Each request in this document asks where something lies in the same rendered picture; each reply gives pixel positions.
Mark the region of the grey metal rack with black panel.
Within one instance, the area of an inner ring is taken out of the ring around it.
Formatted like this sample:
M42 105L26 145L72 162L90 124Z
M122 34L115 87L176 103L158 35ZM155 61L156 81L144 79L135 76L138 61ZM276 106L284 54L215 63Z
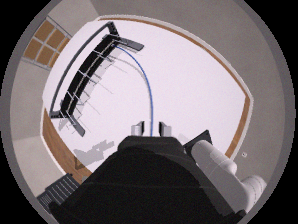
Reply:
M77 73L75 74L73 80L71 81L68 90L65 94L64 99L61 99L60 102L60 110L53 111L54 104L58 95L58 92L60 90L60 87L71 68L72 64L76 60L76 58L79 56L79 54L83 51L83 49L90 43L90 41L97 36L103 29L108 27L109 33L102 37L102 41L93 49L93 51L88 55L88 57L85 59L85 61L82 63L80 68L78 69ZM116 36L116 37L115 37ZM50 111L49 111L49 117L50 119L58 119L58 118L68 118L71 124L69 126L74 126L74 128L77 130L77 132L83 137L85 134L85 130L83 127L78 123L78 121L75 119L75 117L72 115L74 112L74 109L76 105L84 105L81 100L79 99L84 88L86 87L89 80L96 84L96 82L91 79L94 72L97 70L97 68L100 66L100 64L105 60L112 63L111 59L108 57L108 55L118 46L119 44L125 45L127 47L133 48L137 51L140 51L143 49L144 45L140 44L138 42L126 39L126 38L119 38L119 33L115 27L115 24L113 21L108 21L106 24L104 24L101 28L99 28L76 52L74 57L71 59L70 63L66 67L59 83L56 88L56 91L53 96L53 100L51 103ZM120 43L119 43L120 42ZM127 44L126 44L127 42ZM106 57L109 59L106 59ZM85 75L84 75L84 74ZM84 76L83 76L84 75ZM75 97L76 96L76 97ZM77 104L78 100L82 104ZM63 102L62 102L63 101ZM62 105L61 105L62 104ZM61 113L60 113L61 112ZM63 114L62 114L63 113ZM69 116L68 116L69 115ZM70 119L71 118L71 119ZM66 121L66 119L65 119ZM74 123L73 123L74 122Z

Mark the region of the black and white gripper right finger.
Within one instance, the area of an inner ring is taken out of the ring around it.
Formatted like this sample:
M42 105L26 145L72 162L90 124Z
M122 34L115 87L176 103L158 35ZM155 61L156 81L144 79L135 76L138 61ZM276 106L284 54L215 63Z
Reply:
M162 137L171 137L172 127L167 126L164 122L159 121L159 134Z

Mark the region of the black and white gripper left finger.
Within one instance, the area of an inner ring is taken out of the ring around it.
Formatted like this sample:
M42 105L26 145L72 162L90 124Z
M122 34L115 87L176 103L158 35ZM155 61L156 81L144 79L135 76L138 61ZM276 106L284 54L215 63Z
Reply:
M140 131L141 126L141 131ZM143 136L144 133L144 121L140 121L137 125L131 126L131 135L133 136Z

